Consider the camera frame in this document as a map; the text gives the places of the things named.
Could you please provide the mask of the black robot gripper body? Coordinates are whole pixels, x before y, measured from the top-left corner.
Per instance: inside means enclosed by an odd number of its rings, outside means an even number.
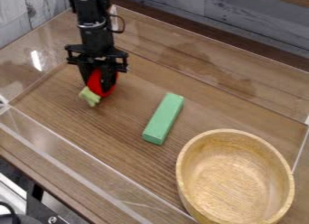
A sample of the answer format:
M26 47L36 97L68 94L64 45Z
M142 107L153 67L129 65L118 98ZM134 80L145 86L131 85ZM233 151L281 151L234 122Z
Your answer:
M67 62L83 68L107 67L118 72L129 71L129 54L115 47L114 31L106 24L79 24L82 44L68 44Z

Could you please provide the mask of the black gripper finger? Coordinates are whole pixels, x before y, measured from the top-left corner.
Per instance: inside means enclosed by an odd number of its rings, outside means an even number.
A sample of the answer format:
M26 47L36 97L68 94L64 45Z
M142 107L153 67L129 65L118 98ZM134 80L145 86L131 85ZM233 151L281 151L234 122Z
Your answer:
M87 83L88 79L91 77L91 74L92 74L92 65L80 64L79 65L79 71L80 71L80 76L82 76L83 82Z
M102 77L100 77L102 91L107 93L113 90L113 87L117 85L118 72L107 66L105 66L100 69L100 71L102 71Z

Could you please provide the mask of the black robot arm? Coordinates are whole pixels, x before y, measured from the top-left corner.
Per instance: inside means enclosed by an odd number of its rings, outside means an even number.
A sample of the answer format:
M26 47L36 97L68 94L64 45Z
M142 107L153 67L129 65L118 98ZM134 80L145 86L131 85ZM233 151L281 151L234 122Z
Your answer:
M115 46L110 0L68 0L78 16L80 44L67 44L67 62L79 67L80 76L90 91L107 97L115 90L118 74L129 71L129 54Z

